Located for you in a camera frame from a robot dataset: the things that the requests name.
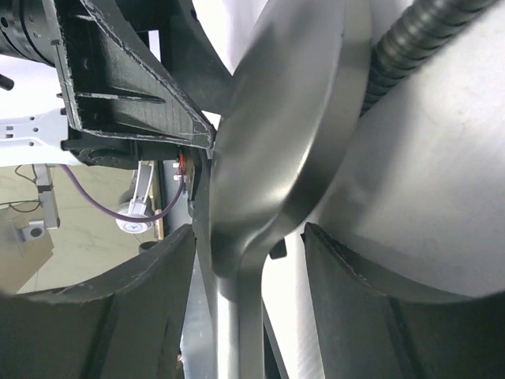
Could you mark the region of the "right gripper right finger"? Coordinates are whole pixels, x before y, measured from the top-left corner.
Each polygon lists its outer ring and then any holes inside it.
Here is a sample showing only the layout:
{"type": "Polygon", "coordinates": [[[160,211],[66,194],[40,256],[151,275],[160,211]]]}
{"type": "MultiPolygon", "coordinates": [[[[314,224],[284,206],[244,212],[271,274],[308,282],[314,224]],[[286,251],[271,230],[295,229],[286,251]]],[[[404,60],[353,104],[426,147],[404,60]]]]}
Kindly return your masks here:
{"type": "Polygon", "coordinates": [[[314,223],[303,240],[326,377],[503,377],[503,292],[468,297],[415,282],[314,223]]]}

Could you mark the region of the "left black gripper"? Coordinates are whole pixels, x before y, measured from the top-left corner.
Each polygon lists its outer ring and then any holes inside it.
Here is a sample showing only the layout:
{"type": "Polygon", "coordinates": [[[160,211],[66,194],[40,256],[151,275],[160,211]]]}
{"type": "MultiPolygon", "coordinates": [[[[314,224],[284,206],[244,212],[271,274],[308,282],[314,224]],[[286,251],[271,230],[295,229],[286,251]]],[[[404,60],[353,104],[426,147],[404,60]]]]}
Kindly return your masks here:
{"type": "Polygon", "coordinates": [[[1,0],[1,55],[55,65],[70,125],[211,148],[215,129],[114,1],[1,0]]]}

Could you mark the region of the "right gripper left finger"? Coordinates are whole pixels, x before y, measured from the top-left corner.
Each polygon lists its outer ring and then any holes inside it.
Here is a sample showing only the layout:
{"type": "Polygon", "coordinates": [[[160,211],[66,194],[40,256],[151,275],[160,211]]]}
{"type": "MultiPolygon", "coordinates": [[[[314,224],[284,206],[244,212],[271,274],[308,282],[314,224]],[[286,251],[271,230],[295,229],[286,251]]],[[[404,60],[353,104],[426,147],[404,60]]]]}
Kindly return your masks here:
{"type": "Polygon", "coordinates": [[[2,295],[2,377],[175,378],[195,253],[186,224],[83,283],[2,295]]]}

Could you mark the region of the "grey shower head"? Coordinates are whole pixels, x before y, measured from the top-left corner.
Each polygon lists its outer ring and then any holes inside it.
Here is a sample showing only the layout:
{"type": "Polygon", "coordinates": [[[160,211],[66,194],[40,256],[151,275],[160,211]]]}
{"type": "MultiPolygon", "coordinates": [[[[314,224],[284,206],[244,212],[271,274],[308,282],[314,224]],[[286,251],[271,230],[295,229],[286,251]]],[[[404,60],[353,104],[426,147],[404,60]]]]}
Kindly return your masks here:
{"type": "Polygon", "coordinates": [[[262,378],[262,271],[331,186],[371,55],[367,1],[269,1],[236,68],[209,186],[215,371],[262,378]]]}

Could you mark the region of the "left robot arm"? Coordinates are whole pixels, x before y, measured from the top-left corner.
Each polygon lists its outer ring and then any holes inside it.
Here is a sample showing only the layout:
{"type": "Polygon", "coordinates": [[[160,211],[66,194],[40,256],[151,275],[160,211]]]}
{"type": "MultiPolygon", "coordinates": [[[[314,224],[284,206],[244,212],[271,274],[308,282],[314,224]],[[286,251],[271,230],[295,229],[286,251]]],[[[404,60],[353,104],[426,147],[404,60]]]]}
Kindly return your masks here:
{"type": "Polygon", "coordinates": [[[4,1],[1,54],[45,64],[62,101],[1,120],[1,164],[133,170],[213,145],[230,75],[191,1],[4,1]]]}

